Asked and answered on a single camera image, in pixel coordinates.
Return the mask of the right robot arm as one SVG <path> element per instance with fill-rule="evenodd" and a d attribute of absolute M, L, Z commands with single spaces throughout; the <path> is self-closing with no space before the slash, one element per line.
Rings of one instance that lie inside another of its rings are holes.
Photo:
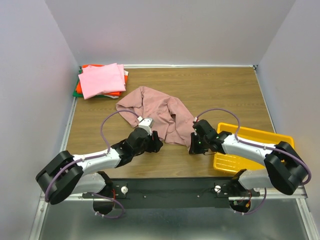
<path fill-rule="evenodd" d="M 217 132 L 204 119 L 194 119 L 192 127 L 189 154 L 212 151 L 244 158 L 264 167 L 239 170 L 227 185 L 229 190 L 242 192 L 254 188 L 275 188 L 290 196 L 310 180 L 308 166 L 288 142 L 269 144 L 248 140 L 228 131 Z"/>

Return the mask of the dusty pink graphic t-shirt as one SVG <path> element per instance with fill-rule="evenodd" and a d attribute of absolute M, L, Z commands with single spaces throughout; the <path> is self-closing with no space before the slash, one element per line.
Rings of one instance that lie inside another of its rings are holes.
<path fill-rule="evenodd" d="M 122 111 L 120 115 L 133 128 L 139 121 L 127 110 L 140 117 L 153 119 L 152 130 L 158 132 L 160 140 L 190 148 L 194 117 L 179 98 L 140 86 L 118 101 L 115 107 Z"/>

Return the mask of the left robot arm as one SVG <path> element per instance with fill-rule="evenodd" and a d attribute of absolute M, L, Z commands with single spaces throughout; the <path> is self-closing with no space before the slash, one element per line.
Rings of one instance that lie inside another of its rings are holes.
<path fill-rule="evenodd" d="M 81 178 L 104 169 L 122 167 L 143 153 L 157 153 L 163 143 L 157 131 L 148 133 L 137 127 L 130 135 L 113 144 L 110 149 L 83 155 L 59 152 L 35 177 L 47 203 L 56 205 L 64 201 Z"/>

